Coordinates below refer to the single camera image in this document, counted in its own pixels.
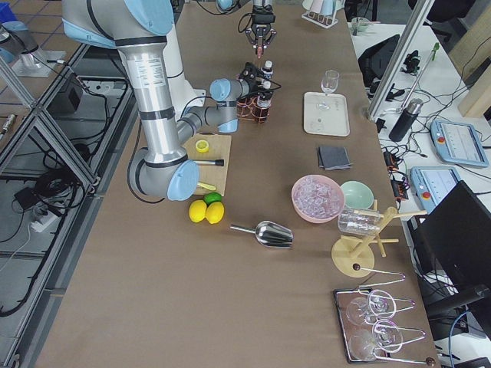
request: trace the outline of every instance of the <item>lemon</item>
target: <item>lemon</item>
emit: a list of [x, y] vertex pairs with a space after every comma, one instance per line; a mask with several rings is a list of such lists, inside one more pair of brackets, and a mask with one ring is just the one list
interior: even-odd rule
[[192, 222], [200, 222], [205, 218], [206, 203], [202, 199], [194, 201], [189, 206], [189, 218]]
[[223, 219], [225, 207], [221, 202], [214, 202], [206, 209], [206, 219], [210, 224], [216, 224]]
[[205, 140], [198, 140], [196, 142], [195, 147], [196, 147], [196, 151], [198, 151], [199, 153], [205, 153], [208, 152], [209, 150], [209, 144]]

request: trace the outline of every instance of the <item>wooden cutting board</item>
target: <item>wooden cutting board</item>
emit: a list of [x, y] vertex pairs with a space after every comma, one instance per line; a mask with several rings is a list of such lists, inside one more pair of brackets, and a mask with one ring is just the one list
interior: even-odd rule
[[[198, 140], [206, 140], [209, 144], [209, 150], [206, 153], [196, 151], [195, 144]], [[227, 171], [229, 169], [230, 146], [232, 144], [231, 136], [219, 134], [201, 133], [189, 138], [183, 145], [187, 150], [189, 159], [224, 159], [224, 166], [199, 165], [199, 180], [206, 184], [216, 186], [214, 192], [225, 195], [225, 185], [227, 181]], [[210, 193], [208, 189], [197, 187], [194, 194], [205, 195]]]

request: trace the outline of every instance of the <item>wooden stand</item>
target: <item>wooden stand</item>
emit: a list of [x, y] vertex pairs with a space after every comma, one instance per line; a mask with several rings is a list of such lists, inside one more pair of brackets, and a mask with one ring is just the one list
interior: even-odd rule
[[[374, 202], [374, 209], [377, 208], [377, 203]], [[373, 215], [373, 212], [359, 210], [359, 214]], [[355, 236], [341, 236], [341, 238], [335, 242], [331, 250], [332, 261], [336, 265], [339, 271], [347, 276], [353, 278], [363, 278], [370, 274], [370, 271], [353, 269], [353, 264], [358, 263], [362, 268], [372, 269], [375, 265], [375, 256], [371, 250], [369, 244], [377, 243], [381, 250], [382, 257], [386, 257], [384, 243], [395, 243], [399, 239], [381, 239], [379, 234], [384, 228], [389, 225], [392, 219], [400, 218], [404, 216], [425, 215], [426, 211], [397, 213], [394, 207], [389, 207], [382, 219], [377, 224], [380, 230], [376, 235], [365, 235], [363, 238], [357, 238]]]

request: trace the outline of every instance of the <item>bottle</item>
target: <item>bottle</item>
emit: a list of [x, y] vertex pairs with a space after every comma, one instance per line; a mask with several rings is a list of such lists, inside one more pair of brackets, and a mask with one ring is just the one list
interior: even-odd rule
[[259, 92], [258, 98], [252, 108], [252, 115], [256, 123], [264, 123], [268, 119], [271, 99], [273, 97], [273, 91], [269, 90], [271, 88], [271, 82], [269, 80], [262, 82], [262, 87], [265, 90]]
[[271, 60], [266, 60], [261, 71], [264, 74], [264, 79], [269, 81], [273, 76], [273, 62]]
[[414, 98], [409, 102], [407, 107], [402, 110], [402, 114], [399, 119], [397, 119], [396, 125], [394, 125], [394, 128], [392, 128], [392, 131], [389, 133], [390, 140], [400, 142], [404, 138], [420, 113], [422, 106], [423, 101], [419, 98]]

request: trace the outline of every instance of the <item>lime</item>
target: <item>lime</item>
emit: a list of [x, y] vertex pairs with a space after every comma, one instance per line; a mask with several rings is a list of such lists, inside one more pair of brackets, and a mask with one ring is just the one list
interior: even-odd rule
[[210, 224], [216, 224], [223, 219], [225, 207], [221, 202], [214, 202], [206, 209], [206, 219]]
[[206, 215], [206, 203], [202, 199], [198, 199], [189, 206], [189, 218], [192, 222], [200, 222]]
[[205, 194], [203, 197], [203, 200], [206, 202], [207, 205], [211, 205], [214, 202], [221, 202], [222, 201], [222, 195], [217, 192], [211, 192], [208, 194]]

